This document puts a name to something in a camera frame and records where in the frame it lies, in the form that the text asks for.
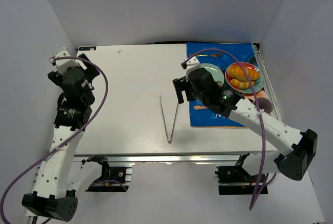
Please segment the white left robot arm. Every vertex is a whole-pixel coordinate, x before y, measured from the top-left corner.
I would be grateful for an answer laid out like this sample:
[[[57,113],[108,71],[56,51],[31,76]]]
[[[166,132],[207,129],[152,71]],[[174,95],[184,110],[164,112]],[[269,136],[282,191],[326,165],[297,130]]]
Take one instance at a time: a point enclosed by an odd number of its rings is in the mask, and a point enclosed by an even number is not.
[[[44,170],[33,192],[25,194],[22,199],[22,205],[33,214],[66,222],[76,212],[78,197],[91,184],[110,175],[107,158],[91,156],[83,161],[79,172],[68,177],[78,143],[97,114],[91,109],[95,101],[92,82],[100,72],[85,54],[79,58],[84,61],[84,66],[62,49],[50,59],[56,71],[50,72],[48,78],[63,91],[54,121],[51,155],[45,159]]]

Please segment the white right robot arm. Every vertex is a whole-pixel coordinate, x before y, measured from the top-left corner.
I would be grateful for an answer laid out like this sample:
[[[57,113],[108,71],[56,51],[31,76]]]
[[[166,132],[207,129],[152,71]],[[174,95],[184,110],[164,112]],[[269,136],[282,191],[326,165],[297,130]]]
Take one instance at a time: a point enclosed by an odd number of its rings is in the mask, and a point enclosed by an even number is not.
[[[204,68],[174,79],[173,85],[180,104],[198,100],[213,113],[245,126],[276,148],[267,155],[242,155],[237,170],[248,175],[281,173],[295,181],[303,179],[316,155],[316,132],[302,132],[278,121],[236,90],[220,87]]]

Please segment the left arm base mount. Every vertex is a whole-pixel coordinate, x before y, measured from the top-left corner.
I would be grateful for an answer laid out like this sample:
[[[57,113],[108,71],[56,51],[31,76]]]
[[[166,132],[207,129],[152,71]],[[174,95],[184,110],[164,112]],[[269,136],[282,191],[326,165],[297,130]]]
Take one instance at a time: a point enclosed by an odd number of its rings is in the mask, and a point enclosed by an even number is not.
[[[126,179],[126,167],[112,167],[107,157],[90,156],[88,159],[81,160],[80,168],[83,168],[88,162],[100,164],[102,171],[101,176],[89,186],[86,190],[87,192],[125,193],[127,191],[129,186],[125,184],[128,183],[129,180]]]

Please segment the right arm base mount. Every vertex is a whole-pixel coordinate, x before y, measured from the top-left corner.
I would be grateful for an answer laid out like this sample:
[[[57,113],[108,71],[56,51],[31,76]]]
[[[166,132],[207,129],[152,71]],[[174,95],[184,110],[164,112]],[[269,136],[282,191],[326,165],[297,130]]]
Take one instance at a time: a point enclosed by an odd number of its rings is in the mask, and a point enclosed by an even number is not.
[[[217,167],[219,195],[252,195],[258,175],[249,175],[241,166],[249,155],[241,155],[233,166]]]

